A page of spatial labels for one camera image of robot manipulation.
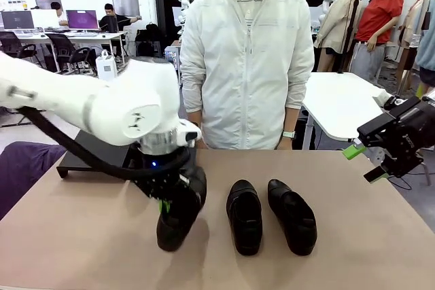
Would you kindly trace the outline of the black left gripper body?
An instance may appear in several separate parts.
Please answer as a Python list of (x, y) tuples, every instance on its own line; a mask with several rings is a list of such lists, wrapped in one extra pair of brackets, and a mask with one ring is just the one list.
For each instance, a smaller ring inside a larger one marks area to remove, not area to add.
[(184, 183), (180, 175), (187, 175), (195, 159), (195, 149), (176, 149), (161, 156), (145, 155), (134, 150), (134, 169), (152, 171), (151, 176), (134, 180), (134, 184), (149, 198), (166, 199)]

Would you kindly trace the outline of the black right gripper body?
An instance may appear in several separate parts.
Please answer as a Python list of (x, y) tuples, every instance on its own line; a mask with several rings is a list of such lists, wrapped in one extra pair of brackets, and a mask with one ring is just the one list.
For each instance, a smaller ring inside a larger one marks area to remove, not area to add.
[(402, 164), (417, 161), (417, 151), (434, 145), (434, 99), (413, 96), (403, 100), (397, 123), (396, 159)]

